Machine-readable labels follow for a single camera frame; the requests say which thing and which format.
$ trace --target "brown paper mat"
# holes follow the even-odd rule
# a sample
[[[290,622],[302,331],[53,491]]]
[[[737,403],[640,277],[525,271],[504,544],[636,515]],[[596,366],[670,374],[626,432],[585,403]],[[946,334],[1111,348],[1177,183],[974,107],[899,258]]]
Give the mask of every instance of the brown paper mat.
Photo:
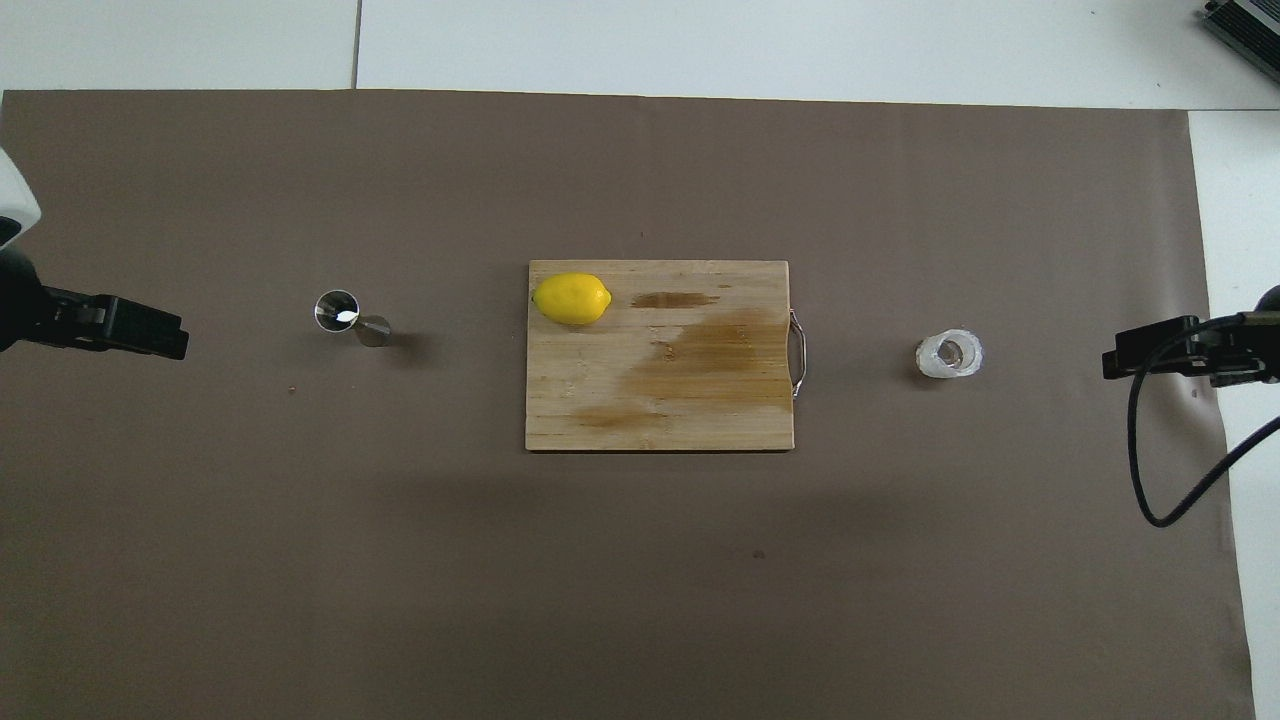
[[[0,356],[9,717],[1252,715],[1226,487],[1147,527],[1100,377],[1206,307],[1184,113],[6,92],[0,142],[46,283],[192,333]],[[572,256],[790,260],[796,450],[526,454]],[[1164,509],[1224,441],[1149,388]]]

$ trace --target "metal jigger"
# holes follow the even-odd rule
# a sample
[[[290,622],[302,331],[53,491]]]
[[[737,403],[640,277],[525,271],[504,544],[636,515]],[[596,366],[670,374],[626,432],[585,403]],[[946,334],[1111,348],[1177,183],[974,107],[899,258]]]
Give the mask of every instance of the metal jigger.
[[[365,347],[383,347],[392,341],[392,325],[387,318],[361,314],[356,296],[346,290],[330,290],[316,300],[316,324],[330,333],[355,328]]]

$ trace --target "metal handle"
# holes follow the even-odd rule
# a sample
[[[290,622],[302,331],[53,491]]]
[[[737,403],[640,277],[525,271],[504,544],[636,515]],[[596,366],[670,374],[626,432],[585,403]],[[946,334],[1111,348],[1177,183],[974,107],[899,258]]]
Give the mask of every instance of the metal handle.
[[[809,342],[804,337],[804,328],[800,327],[800,320],[796,319],[794,307],[791,309],[791,323],[787,325],[787,332],[800,340],[800,377],[791,380],[791,400],[795,400],[800,397],[800,386],[804,384],[804,377],[809,373]]]

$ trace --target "yellow lemon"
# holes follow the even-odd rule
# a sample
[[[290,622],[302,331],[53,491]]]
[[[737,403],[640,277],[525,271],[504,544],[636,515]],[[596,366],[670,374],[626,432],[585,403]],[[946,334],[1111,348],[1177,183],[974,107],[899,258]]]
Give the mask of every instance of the yellow lemon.
[[[561,273],[538,283],[534,305],[557,323],[586,325],[600,319],[613,296],[600,278],[588,273]]]

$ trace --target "water stain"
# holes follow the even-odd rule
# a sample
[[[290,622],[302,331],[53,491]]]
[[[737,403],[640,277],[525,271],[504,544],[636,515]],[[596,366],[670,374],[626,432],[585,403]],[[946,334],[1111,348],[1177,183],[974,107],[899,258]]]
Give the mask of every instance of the water stain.
[[[631,299],[632,307],[687,309],[712,305],[718,295],[704,292],[646,292]]]
[[[666,404],[714,405],[710,413],[736,414],[777,407],[791,411],[787,323],[763,310],[735,310],[686,325],[671,342],[650,341],[649,356],[618,382],[617,404],[576,411],[584,425],[602,429],[653,428],[668,415]]]
[[[639,404],[631,404],[584,407],[573,413],[573,418],[589,428],[625,430],[660,427],[666,421],[667,415],[650,411]]]

